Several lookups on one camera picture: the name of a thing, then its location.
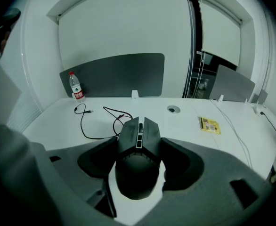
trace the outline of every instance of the bottle label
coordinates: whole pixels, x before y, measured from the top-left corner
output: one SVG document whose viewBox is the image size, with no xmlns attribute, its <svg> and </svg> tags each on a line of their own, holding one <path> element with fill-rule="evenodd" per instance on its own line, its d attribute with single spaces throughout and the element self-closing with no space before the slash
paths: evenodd
<svg viewBox="0 0 276 226">
<path fill-rule="evenodd" d="M 79 86 L 76 86 L 76 87 L 73 87 L 73 88 L 72 88 L 72 91 L 73 91 L 74 96 L 75 96 L 75 98 L 76 98 L 77 100 L 84 97 L 83 91 L 81 90 L 81 86 L 80 86 L 80 85 L 79 85 Z"/>
</svg>

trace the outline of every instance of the white clip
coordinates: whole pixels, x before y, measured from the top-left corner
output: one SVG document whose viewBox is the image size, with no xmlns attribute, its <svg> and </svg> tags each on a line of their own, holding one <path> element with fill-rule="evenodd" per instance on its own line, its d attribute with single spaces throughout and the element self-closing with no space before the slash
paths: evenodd
<svg viewBox="0 0 276 226">
<path fill-rule="evenodd" d="M 138 90 L 132 90 L 132 100 L 137 100 L 139 98 Z"/>
<path fill-rule="evenodd" d="M 218 98 L 218 100 L 217 100 L 217 102 L 220 103 L 220 102 L 223 101 L 223 99 L 224 99 L 224 95 L 220 95 L 219 98 Z"/>
</svg>

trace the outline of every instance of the water bottle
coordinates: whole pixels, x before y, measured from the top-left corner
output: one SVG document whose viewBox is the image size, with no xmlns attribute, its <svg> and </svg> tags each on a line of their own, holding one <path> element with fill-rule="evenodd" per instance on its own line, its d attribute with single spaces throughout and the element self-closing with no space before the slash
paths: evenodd
<svg viewBox="0 0 276 226">
<path fill-rule="evenodd" d="M 74 94 L 74 97 L 78 103 L 82 103 L 86 100 L 83 91 L 81 89 L 80 82 L 78 81 L 78 78 L 74 75 L 74 72 L 71 71 L 69 72 L 70 75 L 70 86 L 72 88 L 72 92 Z"/>
</svg>

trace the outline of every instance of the white desk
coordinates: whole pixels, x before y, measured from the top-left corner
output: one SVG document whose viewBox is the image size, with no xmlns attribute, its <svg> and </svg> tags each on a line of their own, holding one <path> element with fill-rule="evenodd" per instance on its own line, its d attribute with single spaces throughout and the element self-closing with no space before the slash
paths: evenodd
<svg viewBox="0 0 276 226">
<path fill-rule="evenodd" d="M 209 100 L 182 98 L 87 98 L 85 101 L 87 113 L 82 120 L 85 134 L 91 137 L 113 136 L 113 121 L 115 118 L 102 107 L 130 113 L 134 118 L 145 116 L 159 125 L 161 137 L 174 138 L 198 145 L 222 150 L 230 153 L 247 164 L 246 156 L 234 131 L 221 112 Z M 81 114 L 74 114 L 77 102 L 70 98 L 58 100 L 43 112 L 25 131 L 24 135 L 33 142 L 43 144 L 46 150 L 67 148 L 82 145 L 93 140 L 87 139 L 81 132 Z M 176 105 L 181 109 L 178 114 L 170 113 L 167 106 Z M 263 106 L 258 106 L 265 114 L 270 114 Z M 276 155 L 276 132 L 262 115 L 257 115 L 249 103 L 225 102 L 219 108 L 230 118 L 238 135 L 249 148 L 253 170 L 267 178 Z M 79 106 L 77 112 L 82 112 L 84 106 Z M 221 135 L 215 135 L 200 130 L 198 116 L 216 120 L 221 128 Z M 121 131 L 122 125 L 116 122 L 116 131 Z M 116 182 L 113 182 L 114 172 L 110 173 L 110 189 L 117 213 L 123 212 L 125 218 L 118 221 L 134 224 L 160 200 L 161 187 L 164 179 L 164 169 L 160 168 L 158 185 L 149 198 L 136 201 L 135 208 L 129 200 L 119 193 Z"/>
</svg>

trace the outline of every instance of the black cable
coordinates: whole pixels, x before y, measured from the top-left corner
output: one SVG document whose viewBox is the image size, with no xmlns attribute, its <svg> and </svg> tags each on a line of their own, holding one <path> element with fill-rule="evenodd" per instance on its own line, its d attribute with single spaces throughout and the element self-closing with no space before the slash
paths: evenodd
<svg viewBox="0 0 276 226">
<path fill-rule="evenodd" d="M 270 122 L 271 126 L 273 127 L 273 129 L 274 129 L 274 130 L 275 130 L 275 132 L 276 132 L 275 127 L 273 126 L 273 124 L 271 123 L 271 121 L 268 119 L 268 117 L 266 116 L 266 114 L 265 114 L 265 113 L 263 113 L 263 112 L 260 112 L 260 114 L 261 114 L 261 115 L 264 115 L 264 116 L 266 117 L 266 119 Z"/>
<path fill-rule="evenodd" d="M 76 110 L 77 110 L 77 107 L 78 106 L 80 106 L 80 105 L 84 105 L 85 107 L 84 107 L 84 110 L 83 110 L 83 112 L 81 112 L 81 113 L 77 113 L 76 112 Z M 131 114 L 129 114 L 129 113 L 127 113 L 127 112 L 124 112 L 124 111 L 118 111 L 118 110 L 115 110 L 115 109 L 111 109 L 111 108 L 108 108 L 108 107 L 103 107 L 107 112 L 109 112 L 108 110 L 111 110 L 111 111 L 116 111 L 116 112 L 121 112 L 121 113 L 123 113 L 123 114 L 121 114 L 121 115 L 119 115 L 118 117 L 116 117 L 115 115 L 113 115 L 111 112 L 109 112 L 113 117 L 115 117 L 116 119 L 114 120 L 114 123 L 113 123 L 113 130 L 114 130 L 114 133 L 116 134 L 115 136 L 111 136 L 111 137 L 103 137 L 103 138 L 95 138 L 95 137 L 88 137 L 88 136 L 86 136 L 86 134 L 83 132 L 83 129 L 82 129 L 82 119 L 83 119 L 83 116 L 85 115 L 85 113 L 92 113 L 93 111 L 91 111 L 91 110 L 89 110 L 89 111 L 86 111 L 86 104 L 84 104 L 84 103 L 82 103 L 82 104 L 79 104 L 75 109 L 74 109 L 74 113 L 75 114 L 82 114 L 82 117 L 81 117 L 81 131 L 82 131 L 82 133 L 83 133 L 83 135 L 86 137 L 86 138 L 88 138 L 88 139 L 94 139 L 94 140 L 101 140 L 101 139 L 107 139 L 107 138 L 113 138 L 113 137 L 117 137 L 117 136 L 119 136 L 120 135 L 120 133 L 117 133 L 116 131 L 115 131 L 115 122 L 116 121 L 119 121 L 122 125 L 123 125 L 123 123 L 122 123 L 122 121 L 120 120 L 120 118 L 121 117 L 129 117 L 129 118 L 131 118 L 131 120 L 133 119 L 133 117 L 131 116 Z"/>
</svg>

